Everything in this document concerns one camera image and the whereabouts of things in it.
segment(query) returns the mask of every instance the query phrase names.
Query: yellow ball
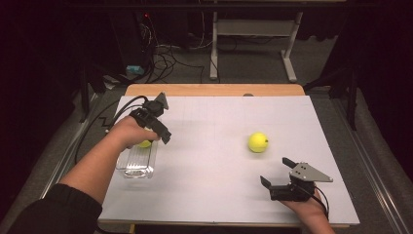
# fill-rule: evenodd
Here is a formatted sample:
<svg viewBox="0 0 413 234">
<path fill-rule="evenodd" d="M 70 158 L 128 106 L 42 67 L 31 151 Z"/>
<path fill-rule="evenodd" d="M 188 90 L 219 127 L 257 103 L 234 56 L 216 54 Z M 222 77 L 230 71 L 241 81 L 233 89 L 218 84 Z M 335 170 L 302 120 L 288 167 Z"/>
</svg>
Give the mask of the yellow ball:
<svg viewBox="0 0 413 234">
<path fill-rule="evenodd" d="M 146 148 L 151 146 L 152 142 L 149 140 L 144 140 L 142 143 L 139 143 L 137 146 L 141 147 L 141 148 Z"/>
<path fill-rule="evenodd" d="M 268 139 L 263 133 L 254 133 L 249 136 L 248 147 L 252 152 L 262 153 L 268 146 Z"/>
</svg>

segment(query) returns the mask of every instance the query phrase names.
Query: transparent container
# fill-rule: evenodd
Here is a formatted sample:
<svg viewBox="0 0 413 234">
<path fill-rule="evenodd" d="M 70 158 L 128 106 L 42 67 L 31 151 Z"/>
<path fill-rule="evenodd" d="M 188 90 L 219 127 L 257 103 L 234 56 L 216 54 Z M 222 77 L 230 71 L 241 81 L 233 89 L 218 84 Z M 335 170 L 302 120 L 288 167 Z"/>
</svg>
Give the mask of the transparent container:
<svg viewBox="0 0 413 234">
<path fill-rule="evenodd" d="M 148 147 L 134 145 L 125 149 L 118 158 L 116 170 L 125 178 L 150 178 L 154 173 L 158 141 L 154 140 Z"/>
</svg>

